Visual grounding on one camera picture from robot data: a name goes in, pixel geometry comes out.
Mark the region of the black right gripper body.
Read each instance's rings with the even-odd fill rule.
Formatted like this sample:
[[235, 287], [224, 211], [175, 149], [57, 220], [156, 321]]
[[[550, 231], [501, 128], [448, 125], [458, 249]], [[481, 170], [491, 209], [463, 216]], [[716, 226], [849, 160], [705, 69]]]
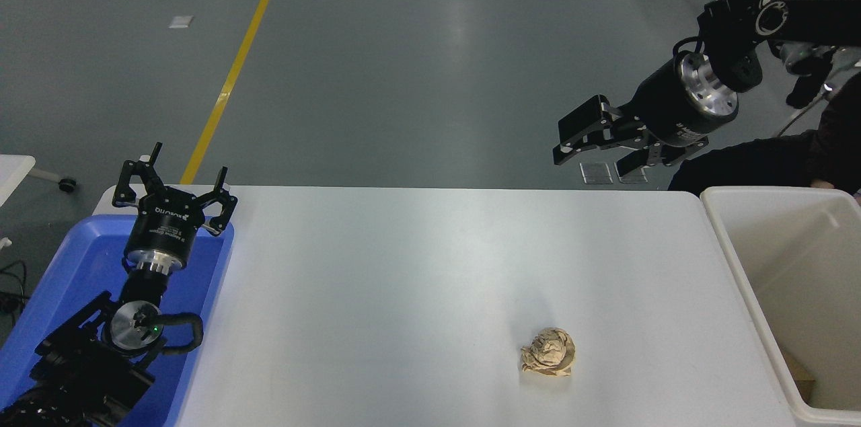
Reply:
[[659, 141], [685, 147], [733, 120], [733, 91], [708, 57], [671, 57], [637, 87], [627, 111]]

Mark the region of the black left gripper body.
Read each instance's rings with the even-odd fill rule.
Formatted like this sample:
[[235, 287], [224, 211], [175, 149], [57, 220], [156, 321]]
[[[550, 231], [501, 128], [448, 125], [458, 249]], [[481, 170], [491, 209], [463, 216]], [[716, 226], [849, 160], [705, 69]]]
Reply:
[[188, 261], [204, 219], [196, 199], [196, 195], [180, 189], [163, 189], [142, 197], [125, 247], [127, 261], [139, 261], [151, 252]]

